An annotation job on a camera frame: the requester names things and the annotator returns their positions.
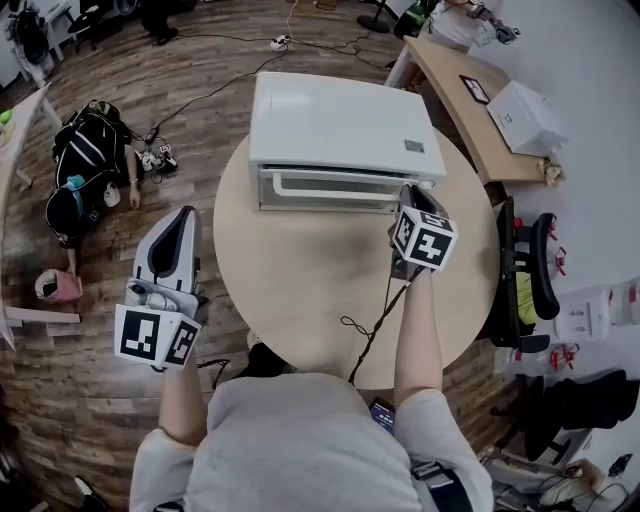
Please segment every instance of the person's arm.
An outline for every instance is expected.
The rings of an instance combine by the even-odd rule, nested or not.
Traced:
[[[137,210],[140,207],[140,188],[138,183],[138,161],[136,160],[136,152],[131,146],[124,147],[124,155],[127,160],[127,173],[129,174],[129,183],[131,188],[129,189],[129,202],[131,208]]]
[[[456,9],[464,9],[467,12],[471,12],[477,7],[477,5],[471,3],[469,0],[444,0],[444,3],[449,4],[447,9],[452,7]]]
[[[69,260],[69,266],[67,267],[67,272],[69,274],[77,275],[78,272],[78,259],[76,254],[75,247],[66,249],[67,259]]]
[[[167,502],[183,503],[196,448],[206,435],[206,412],[192,352],[182,371],[167,370],[159,427],[144,439],[133,467],[129,509],[149,512]]]
[[[425,269],[409,286],[404,303],[396,350],[394,437],[412,465],[437,461],[453,469],[473,510],[489,512],[491,479],[451,414],[441,391],[442,377],[431,271]]]
[[[406,292],[396,349],[393,387],[396,408],[423,389],[442,389],[442,356],[429,269],[416,277]]]
[[[620,481],[606,477],[598,466],[587,459],[580,459],[575,465],[580,467],[582,474],[577,477],[558,475],[558,479],[549,482],[549,488],[540,497],[541,505],[553,507],[574,500],[579,510],[582,510],[581,505],[586,508],[595,504],[594,510],[607,511],[622,506],[628,493]]]
[[[198,446],[207,435],[206,422],[207,411],[192,351],[182,370],[166,371],[158,425],[174,441]]]

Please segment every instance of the black cable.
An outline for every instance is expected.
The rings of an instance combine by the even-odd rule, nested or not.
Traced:
[[[176,36],[177,39],[180,38],[187,38],[187,37],[221,37],[224,39],[234,39],[236,41],[244,41],[245,43],[250,43],[253,41],[273,41],[273,38],[269,38],[269,37],[256,37],[256,38],[244,38],[244,37],[237,37],[237,36],[229,36],[226,34],[178,34]]]
[[[307,41],[303,41],[302,39],[297,39],[295,37],[292,39],[292,41],[294,43],[301,44],[302,46],[309,46],[311,48],[320,48],[322,50],[331,50],[331,51],[340,53],[342,55],[349,55],[350,57],[355,57],[359,61],[364,62],[365,64],[368,64],[369,66],[372,66],[372,67],[377,68],[377,69],[387,69],[389,67],[387,64],[385,64],[385,65],[375,64],[373,62],[370,62],[370,61],[360,57],[359,54],[362,51],[362,48],[360,46],[358,46],[357,44],[353,45],[353,53],[351,53],[351,52],[347,52],[347,51],[344,51],[344,50],[340,49],[341,46],[324,46],[324,45],[321,45],[321,44],[309,43]]]
[[[384,322],[384,319],[387,316],[389,316],[389,313],[391,313],[391,311],[393,311],[393,308],[395,307],[398,300],[400,300],[400,297],[402,297],[404,292],[407,291],[407,288],[411,286],[411,283],[413,283],[414,279],[418,277],[423,270],[424,270],[424,267],[418,267],[418,269],[413,273],[413,275],[409,278],[409,280],[402,286],[402,288],[400,288],[400,291],[396,293],[393,299],[391,299],[391,302],[389,303],[389,305],[385,307],[382,313],[382,316],[378,319],[378,321],[373,326],[373,331],[367,332],[367,330],[364,327],[362,327],[360,324],[357,324],[353,320],[353,318],[349,316],[343,316],[340,318],[340,323],[342,323],[342,325],[353,325],[360,334],[363,334],[369,338],[367,345],[362,351],[362,354],[360,354],[360,357],[358,357],[358,362],[354,366],[353,370],[351,371],[351,375],[349,376],[349,384],[351,384],[352,386],[355,386],[356,372],[358,371],[358,368],[360,368],[360,365],[363,363],[364,358],[367,357],[369,350],[371,350],[371,344],[373,343],[373,340],[376,338],[376,334],[378,334],[380,327],[382,327],[382,323]]]
[[[368,64],[369,66],[372,66],[372,67],[377,68],[377,69],[387,69],[389,67],[388,65],[375,64],[373,62],[370,62],[370,61],[360,57],[359,54],[362,51],[362,48],[360,46],[354,44],[354,43],[357,43],[358,41],[360,41],[362,39],[368,39],[370,35],[371,35],[371,32],[367,33],[364,36],[360,36],[360,37],[357,37],[356,39],[348,41],[347,43],[344,43],[342,45],[337,45],[337,46],[324,46],[324,45],[309,43],[307,41],[302,41],[301,39],[295,39],[295,38],[293,38],[292,40],[297,42],[298,44],[303,45],[303,46],[309,46],[309,47],[313,47],[313,48],[320,48],[320,49],[323,49],[323,50],[331,50],[331,51],[334,51],[334,52],[337,52],[337,53],[341,53],[343,55],[349,55],[351,57],[355,57],[359,61],[364,62],[365,64]],[[224,39],[233,39],[233,40],[236,40],[236,41],[244,41],[244,42],[255,42],[255,41],[269,41],[269,42],[271,42],[271,41],[273,41],[273,39],[266,38],[266,37],[244,38],[244,37],[230,36],[230,35],[227,35],[227,34],[179,34],[177,37],[178,38],[185,38],[185,39],[186,38],[192,38],[192,37],[220,37],[220,38],[224,38]],[[353,53],[348,52],[348,51],[344,51],[344,48],[347,48],[351,44],[354,45],[353,46],[353,50],[354,50]],[[156,137],[158,137],[158,132],[160,130],[160,127],[165,122],[167,122],[169,119],[174,118],[180,112],[182,112],[184,109],[186,109],[187,107],[189,107],[191,104],[195,103],[196,101],[200,101],[200,100],[204,100],[206,98],[210,98],[214,94],[222,91],[223,89],[225,89],[226,87],[231,85],[236,80],[240,80],[241,78],[245,78],[245,77],[257,74],[258,72],[260,72],[260,70],[262,70],[262,68],[264,68],[270,62],[273,62],[274,60],[278,60],[278,59],[281,59],[282,57],[284,57],[287,54],[288,51],[289,51],[289,46],[286,45],[284,51],[280,52],[279,55],[276,55],[275,57],[272,57],[272,58],[267,59],[266,61],[264,61],[255,71],[252,71],[251,73],[245,73],[243,75],[238,75],[237,77],[229,80],[222,87],[219,87],[219,88],[215,89],[214,91],[212,91],[212,92],[210,92],[208,94],[205,94],[204,96],[199,96],[197,98],[193,98],[192,100],[188,101],[182,107],[180,107],[178,110],[176,110],[172,114],[168,115],[167,117],[162,119],[158,124],[156,124],[153,128],[151,128],[149,130],[149,133],[147,134],[147,136],[145,138],[142,138],[141,135],[139,135],[139,134],[137,134],[137,133],[135,133],[133,131],[131,132],[132,136],[138,141],[143,141],[145,143],[146,148],[148,149],[148,147],[151,145],[151,143],[156,139]]]
[[[159,171],[151,170],[151,183],[154,185],[160,185],[162,183],[162,174]]]
[[[620,510],[622,508],[622,506],[627,502],[627,500],[629,499],[629,491],[627,491],[627,488],[618,483],[618,482],[614,482],[611,485],[608,485],[607,487],[605,487],[604,489],[602,489],[598,494],[596,494],[593,499],[591,500],[591,503],[589,503],[589,506],[587,507],[587,510],[585,510],[585,512],[589,512],[589,510],[591,510],[591,506],[593,505],[593,502],[596,501],[600,496],[602,496],[604,494],[605,491],[611,489],[612,487],[620,487],[624,493],[625,493],[625,498],[622,501],[622,503],[620,503],[620,505],[618,505],[616,508],[614,508],[613,510],[610,510],[609,512],[617,512],[618,510]]]
[[[494,503],[497,505],[497,504],[498,504],[498,500],[499,500],[500,498],[502,498],[502,497],[505,495],[505,493],[506,493],[507,491],[510,491],[511,489],[513,489],[513,485],[511,485],[511,484],[507,484],[507,486],[506,486],[504,489],[502,489],[502,492],[501,492],[500,494],[498,494],[498,495],[494,498],[494,500],[493,500],[493,501],[494,501]]]
[[[215,391],[216,388],[218,387],[218,381],[222,376],[222,372],[230,362],[231,362],[230,359],[212,359],[211,361],[205,361],[204,363],[200,363],[198,365],[198,368],[206,368],[207,366],[211,366],[214,364],[220,365],[220,370],[218,370],[218,375],[216,375],[216,378],[213,380],[213,384],[211,385],[211,387],[213,388],[213,391]]]
[[[562,473],[556,473],[554,475],[551,475],[550,477],[545,478],[542,483],[538,486],[538,491],[536,492],[536,494],[540,494],[542,492],[542,488],[544,487],[544,484],[546,484],[549,480],[551,480],[552,478],[562,478],[562,481],[557,482],[555,484],[553,484],[551,487],[554,487],[562,482],[564,482],[565,480],[572,480],[572,479],[576,479],[576,478],[580,478],[578,476],[565,476]]]
[[[147,137],[145,138],[145,141],[147,142],[147,144],[151,143],[158,136],[158,130],[160,130],[160,127],[165,122],[167,122],[169,119],[172,119],[175,116],[177,116],[180,112],[182,112],[184,109],[189,107],[189,105],[191,105],[192,103],[195,103],[196,101],[204,100],[206,98],[210,98],[214,94],[217,94],[220,91],[222,91],[223,89],[226,89],[227,87],[229,87],[235,81],[259,73],[260,70],[262,70],[262,68],[264,68],[270,62],[273,62],[274,60],[278,60],[278,59],[281,59],[282,57],[284,57],[287,54],[288,51],[289,51],[289,47],[286,46],[284,51],[280,52],[280,54],[276,55],[275,57],[271,57],[270,59],[265,60],[262,64],[260,64],[260,66],[258,66],[258,68],[255,71],[251,71],[250,73],[244,73],[242,75],[238,75],[235,78],[232,78],[231,80],[229,80],[226,84],[222,85],[221,87],[218,87],[217,89],[211,91],[210,93],[205,94],[204,96],[198,96],[197,98],[193,98],[192,100],[188,101],[187,103],[182,105],[178,110],[176,110],[172,114],[169,114],[167,117],[162,119],[158,124],[156,124],[153,128],[151,128],[151,130],[149,130],[149,133],[147,134]]]
[[[198,369],[200,368],[206,368],[207,366],[212,366],[214,364],[218,364],[220,365],[220,370],[218,370],[218,375],[216,375],[216,378],[213,380],[213,384],[211,385],[211,387],[213,388],[213,391],[216,390],[216,388],[218,387],[218,381],[220,380],[220,377],[222,376],[222,372],[224,371],[224,369],[226,368],[226,366],[231,362],[230,359],[212,359],[211,361],[205,361],[204,363],[198,363]],[[154,365],[151,365],[151,369],[156,372],[156,373],[164,373],[166,371],[166,368],[157,368]]]
[[[391,288],[391,272],[389,272],[389,279],[387,279],[387,291],[384,294],[384,308],[382,308],[382,314],[384,315],[385,310],[387,309],[387,304],[389,303],[389,288]]]

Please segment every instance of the person's leg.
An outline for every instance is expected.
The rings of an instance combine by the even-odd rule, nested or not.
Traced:
[[[178,30],[169,28],[169,4],[167,0],[141,0],[142,26],[163,45],[178,35]]]
[[[277,377],[282,374],[286,364],[286,361],[260,342],[249,351],[248,366],[236,375],[234,379],[240,377]]]
[[[78,510],[80,512],[105,512],[108,508],[106,508],[106,505],[95,496],[85,496],[82,508]]]
[[[409,49],[407,45],[404,45],[404,48],[400,52],[400,55],[396,59],[396,63],[391,68],[389,72],[389,76],[385,81],[385,87],[399,87],[404,83],[404,77],[407,74],[407,70],[409,68],[409,64],[411,64],[411,55],[409,54]]]
[[[451,48],[452,50],[456,50],[461,53],[467,53],[467,51],[469,50],[469,48],[461,44],[458,44],[447,37],[444,37],[434,29],[429,31],[429,28],[426,26],[423,27],[423,29],[420,31],[420,35],[418,36],[418,39],[429,41],[430,43],[438,44],[440,46],[446,46],[447,48]],[[418,87],[422,82],[424,82],[427,79],[427,77],[425,76],[425,74],[422,72],[422,70],[417,64],[414,64],[412,62],[407,67],[409,71],[406,75],[405,80],[401,83],[400,87],[410,91],[415,91],[416,87]]]

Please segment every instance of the white toaster oven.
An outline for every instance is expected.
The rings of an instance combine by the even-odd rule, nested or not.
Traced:
[[[432,188],[446,173],[419,95],[263,72],[253,101],[249,174],[261,210],[392,213],[402,185]]]

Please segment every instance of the shoulder strap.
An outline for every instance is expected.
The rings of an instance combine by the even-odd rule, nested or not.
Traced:
[[[455,471],[443,468],[436,461],[411,462],[411,478],[423,510],[428,510],[427,496],[431,496],[438,512],[473,512],[467,491]]]

